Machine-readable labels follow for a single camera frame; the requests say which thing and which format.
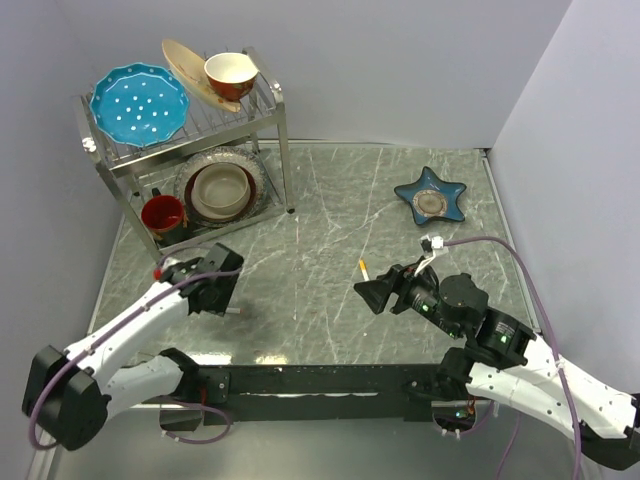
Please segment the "white marker with yellow end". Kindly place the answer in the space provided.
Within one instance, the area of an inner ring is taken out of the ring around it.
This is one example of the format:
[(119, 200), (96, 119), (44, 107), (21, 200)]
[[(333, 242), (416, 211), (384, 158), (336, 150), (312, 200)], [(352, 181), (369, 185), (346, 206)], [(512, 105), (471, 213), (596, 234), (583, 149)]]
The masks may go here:
[(368, 273), (368, 269), (367, 269), (366, 263), (365, 263), (365, 261), (363, 259), (359, 260), (359, 268), (360, 268), (363, 280), (364, 281), (369, 281), (370, 280), (370, 276), (369, 276), (369, 273)]

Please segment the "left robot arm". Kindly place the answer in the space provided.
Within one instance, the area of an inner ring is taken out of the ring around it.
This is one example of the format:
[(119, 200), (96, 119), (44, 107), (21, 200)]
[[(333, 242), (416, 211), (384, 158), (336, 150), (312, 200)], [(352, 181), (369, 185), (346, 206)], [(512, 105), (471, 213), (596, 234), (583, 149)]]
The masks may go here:
[[(154, 335), (191, 314), (224, 315), (243, 266), (243, 257), (221, 243), (190, 260), (167, 254), (151, 287), (122, 313), (62, 350), (40, 350), (22, 401), (31, 446), (77, 450), (109, 420), (154, 398), (210, 411), (229, 425), (227, 414), (205, 404), (200, 366), (187, 354), (169, 348), (133, 367), (126, 363)], [(51, 436), (49, 446), (38, 440), (38, 430)]]

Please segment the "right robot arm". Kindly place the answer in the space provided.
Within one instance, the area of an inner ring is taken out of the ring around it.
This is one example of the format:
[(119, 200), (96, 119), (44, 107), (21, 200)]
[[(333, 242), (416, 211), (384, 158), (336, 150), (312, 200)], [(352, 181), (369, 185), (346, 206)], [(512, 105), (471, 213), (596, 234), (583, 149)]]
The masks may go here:
[(533, 417), (578, 442), (590, 460), (623, 471), (639, 462), (639, 397), (620, 392), (571, 362), (514, 317), (489, 306), (467, 273), (437, 278), (431, 267), (394, 265), (354, 286), (370, 310), (412, 310), (453, 339), (430, 380), (410, 391), (452, 400), (484, 397)]

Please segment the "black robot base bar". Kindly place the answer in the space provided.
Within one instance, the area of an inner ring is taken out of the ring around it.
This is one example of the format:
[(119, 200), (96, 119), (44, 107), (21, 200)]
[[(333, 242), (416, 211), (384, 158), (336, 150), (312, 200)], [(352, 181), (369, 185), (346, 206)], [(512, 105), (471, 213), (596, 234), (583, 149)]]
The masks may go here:
[(482, 404), (435, 364), (201, 366), (169, 397), (234, 422), (400, 418), (460, 431)]

